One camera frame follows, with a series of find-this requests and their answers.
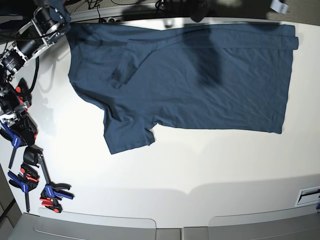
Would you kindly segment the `grey chair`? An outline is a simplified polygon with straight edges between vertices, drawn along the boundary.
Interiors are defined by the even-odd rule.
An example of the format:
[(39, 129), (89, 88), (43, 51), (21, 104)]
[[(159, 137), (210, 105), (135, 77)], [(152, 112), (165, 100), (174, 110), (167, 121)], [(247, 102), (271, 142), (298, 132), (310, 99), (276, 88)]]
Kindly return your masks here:
[(208, 226), (185, 227), (183, 240), (318, 240), (320, 214), (314, 205), (213, 217)]
[(24, 213), (10, 240), (180, 240), (179, 229), (94, 225)]

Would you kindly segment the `grey right chair back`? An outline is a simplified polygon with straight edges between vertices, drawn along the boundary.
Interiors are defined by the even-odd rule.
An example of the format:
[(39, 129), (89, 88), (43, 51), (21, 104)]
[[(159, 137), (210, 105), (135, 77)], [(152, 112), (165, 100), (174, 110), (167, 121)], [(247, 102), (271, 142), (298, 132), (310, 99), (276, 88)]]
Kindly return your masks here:
[(213, 217), (208, 226), (185, 227), (183, 240), (318, 240), (320, 214), (314, 205)]

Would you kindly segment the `top blue red bar clamp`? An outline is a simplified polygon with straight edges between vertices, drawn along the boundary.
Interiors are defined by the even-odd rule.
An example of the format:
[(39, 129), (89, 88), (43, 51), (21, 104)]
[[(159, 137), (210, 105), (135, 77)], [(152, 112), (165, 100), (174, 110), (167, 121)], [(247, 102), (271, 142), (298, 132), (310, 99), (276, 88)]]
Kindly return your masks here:
[(19, 93), (22, 94), (22, 96), (18, 96), (19, 102), (26, 103), (27, 108), (29, 108), (32, 105), (32, 95), (29, 91), (27, 82), (25, 81), (24, 78), (21, 78), (18, 85), (16, 86), (15, 90)]

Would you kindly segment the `blue red bar clamp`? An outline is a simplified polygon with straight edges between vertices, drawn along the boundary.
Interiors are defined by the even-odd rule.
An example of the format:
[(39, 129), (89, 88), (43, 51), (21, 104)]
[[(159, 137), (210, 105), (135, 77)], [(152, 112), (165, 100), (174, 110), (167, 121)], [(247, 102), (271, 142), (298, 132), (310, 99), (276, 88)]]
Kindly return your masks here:
[(39, 183), (40, 176), (38, 172), (33, 169), (30, 165), (22, 163), (20, 166), (20, 172), (14, 174), (12, 171), (8, 171), (9, 184), (15, 188), (21, 189), (25, 197), (25, 208), (26, 212), (30, 212), (30, 199), (29, 192), (34, 190)]
[(22, 96), (18, 96), (19, 102), (26, 103), (27, 108), (29, 108), (32, 105), (32, 95), (29, 91), (27, 82), (25, 81), (24, 78), (21, 78), (18, 85), (16, 86), (15, 90), (19, 93), (22, 94)]
[(41, 166), (45, 179), (45, 186), (40, 194), (41, 205), (55, 213), (61, 213), (63, 208), (60, 201), (62, 199), (72, 200), (74, 198), (74, 194), (69, 192), (71, 185), (51, 181), (42, 153), (38, 154), (38, 163)]
[(35, 144), (38, 129), (33, 120), (27, 115), (21, 118), (12, 126), (6, 123), (1, 123), (0, 135), (8, 140), (12, 147), (12, 153), (9, 161), (8, 168), (11, 169), (16, 156), (17, 149), (24, 146), (32, 146)]

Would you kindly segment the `grey left chair back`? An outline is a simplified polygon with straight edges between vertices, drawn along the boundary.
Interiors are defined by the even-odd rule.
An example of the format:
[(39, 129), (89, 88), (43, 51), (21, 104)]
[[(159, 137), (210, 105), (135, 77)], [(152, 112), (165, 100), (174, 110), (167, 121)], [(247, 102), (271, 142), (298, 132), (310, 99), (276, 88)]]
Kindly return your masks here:
[(180, 240), (179, 229), (94, 225), (24, 213), (10, 240)]

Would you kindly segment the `bottom blue red bar clamp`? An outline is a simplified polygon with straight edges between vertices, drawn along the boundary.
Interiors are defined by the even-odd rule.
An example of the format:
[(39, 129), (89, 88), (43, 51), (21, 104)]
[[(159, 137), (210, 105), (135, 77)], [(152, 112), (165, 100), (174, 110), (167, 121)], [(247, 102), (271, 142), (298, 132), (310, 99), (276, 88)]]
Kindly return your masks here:
[(62, 199), (72, 200), (74, 198), (74, 194), (69, 192), (71, 185), (51, 181), (42, 153), (38, 154), (38, 163), (41, 166), (45, 179), (45, 186), (40, 194), (41, 205), (55, 213), (61, 213), (63, 208), (60, 201)]

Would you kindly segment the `white slotted label plate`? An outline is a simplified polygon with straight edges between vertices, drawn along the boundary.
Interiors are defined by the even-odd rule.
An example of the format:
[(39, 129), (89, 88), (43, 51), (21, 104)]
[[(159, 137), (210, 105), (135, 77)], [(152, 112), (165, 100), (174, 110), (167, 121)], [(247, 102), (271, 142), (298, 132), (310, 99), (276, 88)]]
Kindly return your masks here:
[(295, 207), (318, 204), (320, 202), (320, 187), (309, 187), (299, 191)]

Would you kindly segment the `dark blue T-shirt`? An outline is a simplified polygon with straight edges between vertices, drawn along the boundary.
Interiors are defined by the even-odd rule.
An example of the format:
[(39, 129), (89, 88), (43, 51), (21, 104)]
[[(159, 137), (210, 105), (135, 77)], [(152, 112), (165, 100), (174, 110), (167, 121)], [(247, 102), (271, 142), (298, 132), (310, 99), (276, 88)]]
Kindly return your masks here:
[(155, 125), (282, 133), (293, 25), (73, 23), (66, 38), (70, 84), (104, 111), (111, 154), (151, 145)]

